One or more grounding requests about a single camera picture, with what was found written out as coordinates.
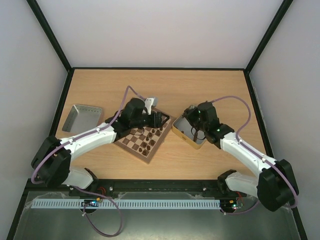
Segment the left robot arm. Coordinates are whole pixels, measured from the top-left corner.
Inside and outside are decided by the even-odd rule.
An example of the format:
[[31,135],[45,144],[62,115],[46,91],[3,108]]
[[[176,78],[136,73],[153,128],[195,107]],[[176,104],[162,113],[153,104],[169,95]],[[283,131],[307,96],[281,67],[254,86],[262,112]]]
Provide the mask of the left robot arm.
[[97,147],[127,137],[132,129],[163,127],[170,117],[154,111],[155,105],[152,97],[132,98],[113,117],[90,130],[61,139],[54,135],[47,137],[31,162],[32,183],[43,183],[48,188],[69,185],[87,189],[94,181],[94,174],[87,168],[71,166],[71,162]]

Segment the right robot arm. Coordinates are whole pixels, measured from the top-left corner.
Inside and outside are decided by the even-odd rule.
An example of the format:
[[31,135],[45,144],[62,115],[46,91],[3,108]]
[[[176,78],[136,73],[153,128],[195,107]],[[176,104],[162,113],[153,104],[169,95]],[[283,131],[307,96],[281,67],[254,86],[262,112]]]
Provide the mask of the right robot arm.
[[295,208],[299,189],[291,164],[276,160],[245,142],[233,128],[220,122],[211,102],[184,110],[183,118],[205,139],[217,148],[229,153],[243,163],[254,176],[232,171],[218,183],[218,191],[229,196],[242,192],[253,196],[269,211],[281,207]]

